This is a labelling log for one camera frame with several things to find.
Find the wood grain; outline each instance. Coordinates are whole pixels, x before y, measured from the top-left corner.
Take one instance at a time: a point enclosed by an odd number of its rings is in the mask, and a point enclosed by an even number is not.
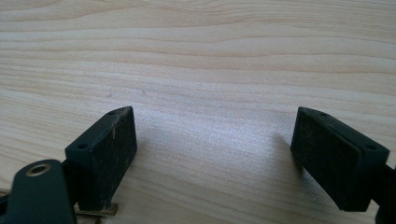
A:
[[[0,189],[107,111],[138,154],[105,223],[374,223],[339,211],[290,155],[297,107],[396,163],[396,3],[0,2]]]

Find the screw hole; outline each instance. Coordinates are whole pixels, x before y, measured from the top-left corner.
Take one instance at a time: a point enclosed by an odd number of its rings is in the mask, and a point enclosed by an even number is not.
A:
[[[79,149],[84,149],[84,148],[86,148],[87,146],[88,146],[88,145],[85,144],[85,143],[84,143],[84,144],[79,144],[79,145],[78,145],[78,148],[79,148]]]
[[[371,150],[375,150],[375,149],[376,149],[376,147],[375,147],[375,146],[372,146],[372,145],[366,145],[366,147],[369,148],[369,149],[371,149]]]
[[[37,175],[42,175],[46,173],[50,169],[50,165],[47,163],[44,164],[39,164],[37,166],[34,166],[30,168],[27,172],[27,176],[37,176]]]

